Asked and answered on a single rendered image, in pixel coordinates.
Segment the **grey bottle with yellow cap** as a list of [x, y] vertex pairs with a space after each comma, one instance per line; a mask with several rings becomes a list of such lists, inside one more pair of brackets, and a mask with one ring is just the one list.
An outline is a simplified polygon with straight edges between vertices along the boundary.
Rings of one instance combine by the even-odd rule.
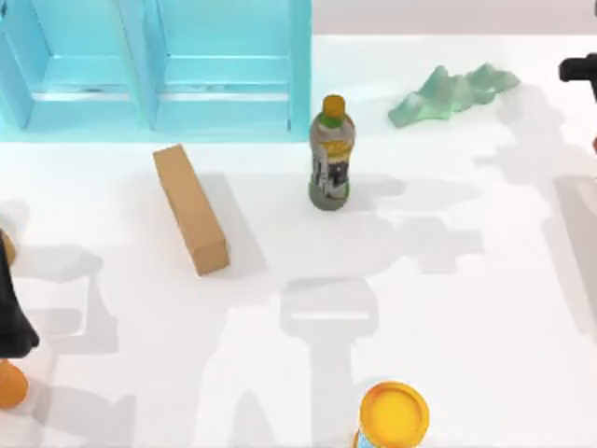
[[310, 199], [324, 211], [341, 209], [350, 195], [349, 167], [355, 143], [355, 126], [341, 95], [329, 94], [313, 119], [310, 137], [312, 172]]

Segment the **light blue rack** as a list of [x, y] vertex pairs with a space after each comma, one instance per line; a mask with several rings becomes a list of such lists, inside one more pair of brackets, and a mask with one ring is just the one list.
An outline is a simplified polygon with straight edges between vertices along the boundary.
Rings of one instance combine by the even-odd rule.
[[0, 141], [302, 141], [312, 0], [0, 0]]

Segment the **yellow lidded can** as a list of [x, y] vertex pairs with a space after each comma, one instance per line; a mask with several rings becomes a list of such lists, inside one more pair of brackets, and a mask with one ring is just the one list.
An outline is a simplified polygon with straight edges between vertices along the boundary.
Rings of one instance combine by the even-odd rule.
[[358, 430], [350, 448], [417, 448], [429, 427], [423, 396], [410, 385], [383, 381], [361, 400]]

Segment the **green crumpled mountain model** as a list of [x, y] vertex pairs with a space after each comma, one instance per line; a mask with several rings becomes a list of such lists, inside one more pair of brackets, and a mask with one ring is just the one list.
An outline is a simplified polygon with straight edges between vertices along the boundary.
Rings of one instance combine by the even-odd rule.
[[490, 63], [463, 75], [451, 75], [439, 65], [421, 88], [410, 92], [388, 112], [388, 119], [398, 129], [424, 120], [447, 120], [473, 106], [492, 103], [499, 94], [520, 83], [516, 75]]

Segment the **brown cardboard box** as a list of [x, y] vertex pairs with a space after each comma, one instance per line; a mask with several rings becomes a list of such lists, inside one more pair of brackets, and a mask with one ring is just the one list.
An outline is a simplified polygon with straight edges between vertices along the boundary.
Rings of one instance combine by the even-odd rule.
[[197, 275], [228, 267], [227, 239], [184, 148], [157, 150], [153, 160]]

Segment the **black and orange figure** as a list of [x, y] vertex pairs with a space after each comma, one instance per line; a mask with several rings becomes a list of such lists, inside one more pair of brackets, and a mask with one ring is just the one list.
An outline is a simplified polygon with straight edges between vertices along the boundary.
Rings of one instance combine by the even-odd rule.
[[10, 267], [15, 248], [0, 230], [0, 410], [19, 406], [26, 398], [29, 383], [11, 359], [27, 357], [40, 344], [40, 338], [21, 309]]

